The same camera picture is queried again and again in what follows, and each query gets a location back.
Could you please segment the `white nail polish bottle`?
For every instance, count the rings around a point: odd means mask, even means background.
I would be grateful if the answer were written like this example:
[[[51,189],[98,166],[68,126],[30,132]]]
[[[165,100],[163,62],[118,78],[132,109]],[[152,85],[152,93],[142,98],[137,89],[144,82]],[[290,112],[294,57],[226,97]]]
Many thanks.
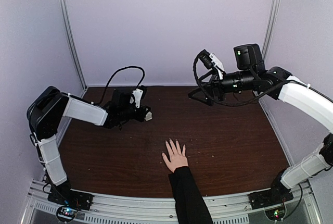
[[[147,112],[147,114],[145,115],[145,118],[144,118],[145,121],[150,121],[152,120],[152,112]]]

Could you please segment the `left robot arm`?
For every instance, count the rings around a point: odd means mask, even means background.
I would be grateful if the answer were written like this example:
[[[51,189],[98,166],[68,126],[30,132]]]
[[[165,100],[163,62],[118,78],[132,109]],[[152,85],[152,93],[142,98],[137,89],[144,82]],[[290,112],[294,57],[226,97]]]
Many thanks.
[[[62,185],[68,180],[57,145],[58,127],[62,118],[85,121],[108,129],[120,128],[132,119],[139,122],[150,121],[151,108],[141,103],[146,93],[144,86],[134,89],[116,88],[111,100],[101,106],[49,86],[28,108],[31,141],[37,147],[40,163],[51,184],[58,186],[54,196],[63,205],[72,204],[75,195]]]

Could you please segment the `black sleeved forearm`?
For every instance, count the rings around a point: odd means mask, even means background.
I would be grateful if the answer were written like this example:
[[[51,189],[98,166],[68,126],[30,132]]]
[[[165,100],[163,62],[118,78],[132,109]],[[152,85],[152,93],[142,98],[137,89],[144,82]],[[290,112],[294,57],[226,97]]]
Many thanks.
[[[175,200],[178,223],[213,223],[209,210],[189,167],[179,167],[168,175]]]

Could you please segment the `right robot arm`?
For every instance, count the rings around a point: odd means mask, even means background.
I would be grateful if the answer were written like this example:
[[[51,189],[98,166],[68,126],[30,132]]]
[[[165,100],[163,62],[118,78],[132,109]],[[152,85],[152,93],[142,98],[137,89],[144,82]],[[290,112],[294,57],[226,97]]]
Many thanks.
[[[287,190],[332,168],[332,100],[281,67],[266,69],[258,44],[236,46],[234,54],[238,71],[226,73],[215,54],[202,50],[193,63],[198,87],[189,98],[208,106],[240,107],[268,95],[306,113],[329,132],[315,151],[277,176],[266,196],[277,204]]]

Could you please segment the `person's hand on table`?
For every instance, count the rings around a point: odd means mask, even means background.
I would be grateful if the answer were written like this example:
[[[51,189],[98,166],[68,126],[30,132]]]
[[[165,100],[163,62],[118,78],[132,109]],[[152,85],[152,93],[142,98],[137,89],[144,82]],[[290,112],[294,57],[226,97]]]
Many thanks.
[[[165,141],[165,146],[168,154],[162,152],[162,158],[170,172],[174,173],[177,168],[189,166],[185,144],[181,146],[178,140],[169,139]]]

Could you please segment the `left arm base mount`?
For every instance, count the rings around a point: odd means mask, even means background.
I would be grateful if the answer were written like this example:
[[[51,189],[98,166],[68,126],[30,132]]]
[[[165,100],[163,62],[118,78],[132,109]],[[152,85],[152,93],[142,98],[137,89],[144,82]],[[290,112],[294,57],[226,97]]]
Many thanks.
[[[51,189],[47,200],[59,205],[55,215],[59,221],[67,223],[73,221],[79,211],[90,210],[93,195],[70,190],[69,195],[64,196],[55,189]]]

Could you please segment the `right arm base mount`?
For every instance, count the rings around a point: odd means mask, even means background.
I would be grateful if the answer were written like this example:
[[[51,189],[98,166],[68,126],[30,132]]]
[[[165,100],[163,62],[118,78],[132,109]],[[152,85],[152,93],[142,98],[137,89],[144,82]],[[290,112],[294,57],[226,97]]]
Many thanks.
[[[268,189],[252,192],[248,195],[251,208],[264,209],[268,220],[278,222],[287,216],[286,203],[293,200],[290,190]]]

